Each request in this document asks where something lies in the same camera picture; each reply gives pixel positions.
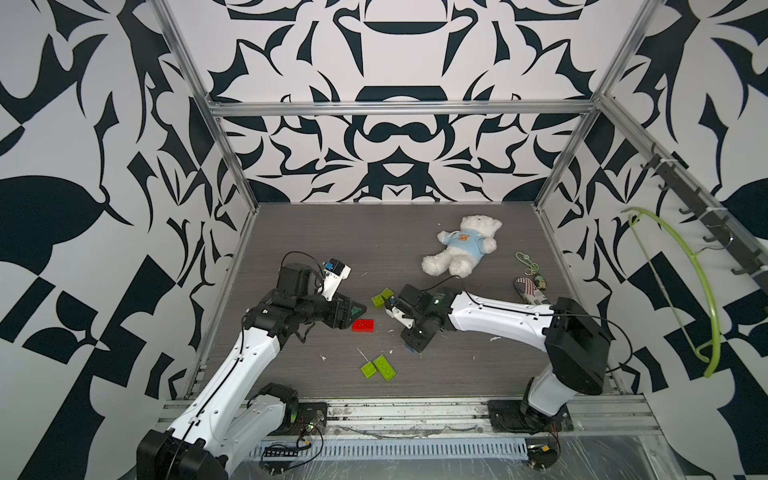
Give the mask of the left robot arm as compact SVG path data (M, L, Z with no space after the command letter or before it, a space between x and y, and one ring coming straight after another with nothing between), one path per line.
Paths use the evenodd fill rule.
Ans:
M226 360L163 432L149 431L136 452L139 479L227 479L270 433L291 420L294 390L269 384L245 402L256 380L302 325L347 329L367 311L336 293L270 291L247 310Z

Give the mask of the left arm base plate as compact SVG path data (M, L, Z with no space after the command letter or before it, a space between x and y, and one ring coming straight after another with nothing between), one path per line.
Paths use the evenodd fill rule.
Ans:
M270 432L268 437L297 437L303 430L310 434L325 433L328 420L327 402L299 401L291 406L283 424Z

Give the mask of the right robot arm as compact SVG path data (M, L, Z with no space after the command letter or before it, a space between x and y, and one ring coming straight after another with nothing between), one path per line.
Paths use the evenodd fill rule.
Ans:
M573 299L519 304L455 288L431 292L407 284L385 301L385 309L404 326L401 338L418 353L444 331L486 333L544 352L545 369L526 385L511 418L501 420L509 431L541 431L565 413L576 395L603 393L614 337L606 319L588 314Z

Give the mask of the red lego brick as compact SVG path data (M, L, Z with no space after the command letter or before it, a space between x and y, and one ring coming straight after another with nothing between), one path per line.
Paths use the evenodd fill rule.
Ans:
M357 333L373 333L375 331L375 321L372 319L358 319L352 324L351 329Z

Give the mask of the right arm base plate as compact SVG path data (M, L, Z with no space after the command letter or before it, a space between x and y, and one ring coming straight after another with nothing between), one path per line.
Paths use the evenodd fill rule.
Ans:
M494 432L535 435L574 430L566 406L552 417L526 406L522 400L488 400L486 406Z

